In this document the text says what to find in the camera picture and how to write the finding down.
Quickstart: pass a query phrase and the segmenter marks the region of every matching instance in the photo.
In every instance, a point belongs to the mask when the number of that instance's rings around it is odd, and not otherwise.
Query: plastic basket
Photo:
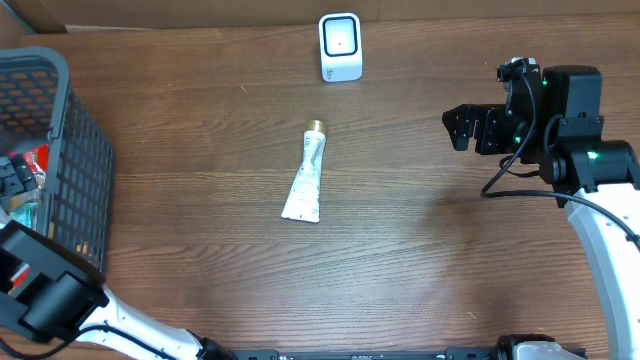
[[[105,272],[115,157],[59,53],[0,50],[0,156],[49,144],[36,231]]]

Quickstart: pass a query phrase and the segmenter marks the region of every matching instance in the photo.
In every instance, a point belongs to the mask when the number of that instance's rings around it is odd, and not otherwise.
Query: tube cap
[[[327,135],[327,125],[320,120],[309,120],[307,121],[307,128],[305,131],[317,131]]]

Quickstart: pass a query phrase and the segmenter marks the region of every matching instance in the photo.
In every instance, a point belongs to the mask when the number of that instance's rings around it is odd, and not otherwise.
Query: wooden table
[[[110,287],[236,349],[440,350],[536,332],[606,357],[564,211],[481,199],[498,157],[455,152],[441,114],[503,102],[495,66],[512,56],[595,65],[605,138],[638,148],[640,16],[362,34],[364,76],[342,84],[321,80],[312,25],[23,37],[64,54],[116,149]],[[330,126],[317,225],[280,218],[310,119]],[[547,187],[510,177],[498,188]],[[79,346],[60,358],[115,356]]]

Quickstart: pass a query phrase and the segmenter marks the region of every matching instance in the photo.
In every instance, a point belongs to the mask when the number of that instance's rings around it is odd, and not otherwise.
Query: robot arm
[[[597,192],[580,190],[590,200],[623,219],[640,233],[640,191],[631,184],[598,186]],[[574,202],[565,209],[589,261],[604,311],[611,359],[640,358],[640,251],[625,233],[597,211]]]
[[[80,330],[97,325],[108,325],[130,335],[171,359],[200,359],[202,344],[189,331],[162,324],[118,299],[107,287],[109,299],[105,307],[97,307],[80,325]],[[153,359],[156,354],[140,347],[113,331],[93,330],[80,335],[76,341],[106,346],[134,359]]]

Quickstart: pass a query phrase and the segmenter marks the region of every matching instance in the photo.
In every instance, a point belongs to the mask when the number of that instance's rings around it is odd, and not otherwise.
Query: red object
[[[42,145],[22,155],[31,172],[47,171],[49,168],[49,145]]]
[[[22,270],[22,273],[20,275],[18,275],[18,277],[13,280],[13,287],[14,288],[18,288],[20,287],[20,285],[22,285],[22,283],[26,280],[27,275],[29,275],[29,270],[31,270],[30,266],[25,267]]]

